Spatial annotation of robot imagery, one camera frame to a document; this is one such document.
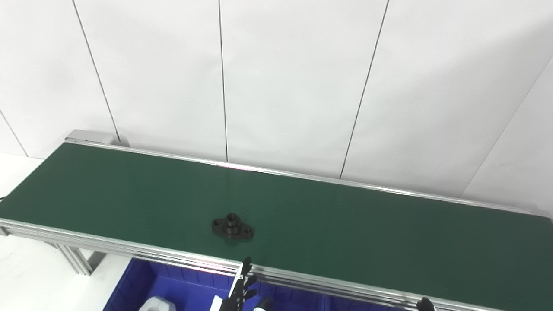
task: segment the green conveyor belt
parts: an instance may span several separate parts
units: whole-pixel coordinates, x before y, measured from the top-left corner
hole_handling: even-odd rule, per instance
[[[211,220],[236,212],[252,241]],[[508,311],[553,310],[546,217],[62,144],[0,218]]]

